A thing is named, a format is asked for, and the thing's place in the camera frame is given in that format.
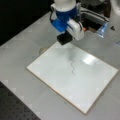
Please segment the black cable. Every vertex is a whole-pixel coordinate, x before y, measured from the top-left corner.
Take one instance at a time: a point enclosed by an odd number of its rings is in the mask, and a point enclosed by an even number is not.
[[[98,15],[98,14],[96,14],[96,13],[94,13],[94,12],[84,11],[84,10],[82,10],[81,13],[82,13],[82,12],[83,12],[83,13],[90,13],[90,14],[96,15],[97,17],[102,18],[104,21],[109,22],[105,17],[103,17],[103,16],[101,16],[101,15]]]

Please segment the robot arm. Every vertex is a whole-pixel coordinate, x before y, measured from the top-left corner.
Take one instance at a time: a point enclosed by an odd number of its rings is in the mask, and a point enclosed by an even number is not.
[[[84,32],[78,16],[76,0],[54,0],[54,2],[51,7],[56,17],[51,23],[61,33],[57,36],[58,41],[64,45],[73,39],[77,41],[82,39]]]

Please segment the drawn line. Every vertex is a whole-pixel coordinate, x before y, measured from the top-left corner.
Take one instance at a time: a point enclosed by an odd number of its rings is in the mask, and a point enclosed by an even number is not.
[[[72,74],[74,74],[75,75],[75,72],[74,72],[74,70],[75,70],[75,68],[74,68],[74,66],[73,66],[73,64],[74,64],[74,60],[73,59],[70,59],[72,62],[71,62],[71,66],[72,66]]]

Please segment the gray table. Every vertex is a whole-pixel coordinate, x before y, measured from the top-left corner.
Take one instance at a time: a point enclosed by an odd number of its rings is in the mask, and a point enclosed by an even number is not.
[[[87,115],[61,98],[26,67],[56,42],[49,14],[0,47],[0,80],[42,120],[119,120],[120,73],[109,84]],[[73,42],[80,48],[120,69],[120,46],[91,32]]]

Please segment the white board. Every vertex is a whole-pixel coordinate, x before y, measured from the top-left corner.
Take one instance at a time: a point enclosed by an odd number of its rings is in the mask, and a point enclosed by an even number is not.
[[[27,69],[84,114],[118,72],[71,43],[58,42]]]

